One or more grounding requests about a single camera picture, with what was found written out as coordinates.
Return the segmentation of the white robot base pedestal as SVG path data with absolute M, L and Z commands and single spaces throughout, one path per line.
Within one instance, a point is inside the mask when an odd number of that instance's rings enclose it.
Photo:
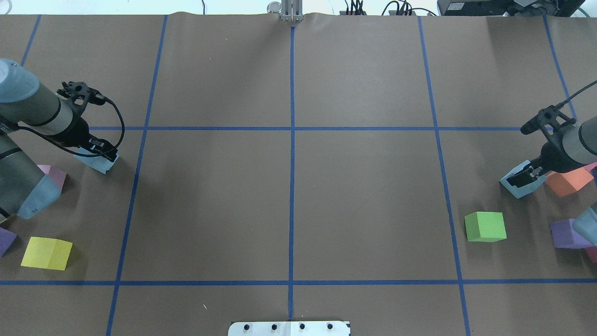
M 349 322 L 344 321 L 279 321 L 235 322 L 229 336 L 351 336 Z

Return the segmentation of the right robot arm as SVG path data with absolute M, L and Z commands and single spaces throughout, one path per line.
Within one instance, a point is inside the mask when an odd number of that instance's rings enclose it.
M 533 193 L 547 181 L 547 174 L 567 174 L 596 162 L 596 119 L 580 125 L 562 126 L 545 134 L 548 140 L 533 161 L 524 161 L 506 174 L 500 183 L 516 198 Z

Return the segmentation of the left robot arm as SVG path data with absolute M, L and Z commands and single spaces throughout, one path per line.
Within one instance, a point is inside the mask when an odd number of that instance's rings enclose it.
M 36 136 L 106 174 L 119 157 L 125 123 L 117 104 L 81 81 L 66 81 L 51 90 L 19 62 L 0 61 L 1 220 L 30 219 L 57 201 L 62 187 L 42 171 L 18 142 L 21 133 Z M 90 105 L 109 104 L 121 128 L 116 143 L 91 132 L 83 117 Z

